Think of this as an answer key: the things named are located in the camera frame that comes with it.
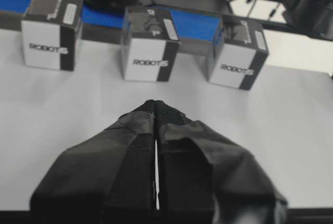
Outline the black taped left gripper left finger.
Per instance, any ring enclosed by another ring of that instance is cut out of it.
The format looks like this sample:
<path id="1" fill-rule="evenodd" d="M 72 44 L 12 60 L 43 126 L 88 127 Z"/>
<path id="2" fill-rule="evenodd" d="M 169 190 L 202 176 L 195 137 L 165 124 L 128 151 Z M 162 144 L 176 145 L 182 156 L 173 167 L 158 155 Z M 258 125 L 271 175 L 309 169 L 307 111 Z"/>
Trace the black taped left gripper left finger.
<path id="1" fill-rule="evenodd" d="M 63 151 L 30 200 L 33 223 L 151 223 L 155 101 Z"/>

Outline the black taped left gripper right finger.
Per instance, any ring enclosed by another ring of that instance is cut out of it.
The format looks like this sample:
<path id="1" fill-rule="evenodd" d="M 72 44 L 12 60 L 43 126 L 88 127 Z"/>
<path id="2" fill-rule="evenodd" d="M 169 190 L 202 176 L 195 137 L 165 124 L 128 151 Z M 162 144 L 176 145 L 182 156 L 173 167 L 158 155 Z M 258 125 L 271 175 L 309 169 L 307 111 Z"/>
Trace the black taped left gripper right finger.
<path id="1" fill-rule="evenodd" d="M 286 198 L 249 150 L 161 100 L 155 113 L 166 223 L 286 222 Z"/>

